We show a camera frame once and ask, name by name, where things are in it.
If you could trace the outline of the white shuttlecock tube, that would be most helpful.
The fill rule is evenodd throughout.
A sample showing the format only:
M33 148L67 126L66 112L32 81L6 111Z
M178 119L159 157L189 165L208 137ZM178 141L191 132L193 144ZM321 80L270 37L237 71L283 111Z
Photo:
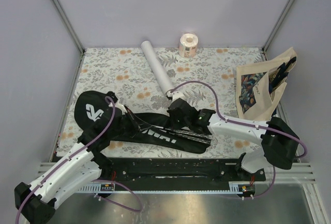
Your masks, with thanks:
M145 55L145 58L153 71L153 74L161 87L164 95L171 98L170 91L174 88L170 78L167 75L165 68L162 66L152 44L146 40L141 43L141 49Z

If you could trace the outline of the badminton racket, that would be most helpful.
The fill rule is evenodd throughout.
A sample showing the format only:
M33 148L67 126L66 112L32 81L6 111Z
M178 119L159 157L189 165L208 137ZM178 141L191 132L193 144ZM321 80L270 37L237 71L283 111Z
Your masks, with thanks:
M186 129L167 129L167 131L176 133L178 135L182 136L188 136L188 137L193 137L201 140L211 140L209 135L203 134L203 133L196 133L191 130L186 130Z

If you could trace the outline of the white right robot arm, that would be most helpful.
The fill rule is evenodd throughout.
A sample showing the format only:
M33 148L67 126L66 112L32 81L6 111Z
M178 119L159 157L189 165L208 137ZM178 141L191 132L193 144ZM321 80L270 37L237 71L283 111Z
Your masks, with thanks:
M220 117L214 110L196 110L183 99L173 101L167 110L174 129L188 128L204 135L224 135L247 140L260 148L240 156L235 174L248 180L258 170L274 166L289 170L295 159L299 137L278 117L270 121L250 121Z

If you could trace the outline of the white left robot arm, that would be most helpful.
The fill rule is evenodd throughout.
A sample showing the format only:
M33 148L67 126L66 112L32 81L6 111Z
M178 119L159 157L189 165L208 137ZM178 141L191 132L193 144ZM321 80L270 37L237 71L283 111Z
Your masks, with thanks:
M83 132L71 150L43 175L14 189L16 223L21 216L30 223L47 223L62 202L82 186L113 179L112 161L102 151L110 141L139 131L134 117L119 108L106 108L95 117L79 112L75 121Z

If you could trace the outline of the black racket bag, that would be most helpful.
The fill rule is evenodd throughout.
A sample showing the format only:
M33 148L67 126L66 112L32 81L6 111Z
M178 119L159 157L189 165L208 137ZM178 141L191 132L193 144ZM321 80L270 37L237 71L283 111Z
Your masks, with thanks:
M116 110L133 115L137 122L137 134L133 138L116 137ZM74 107L74 120L83 131L78 142L94 154L103 151L112 141L150 144L193 154L204 153L211 144L211 140L167 131L173 129L169 116L159 113L134 113L115 96L114 92L83 92Z

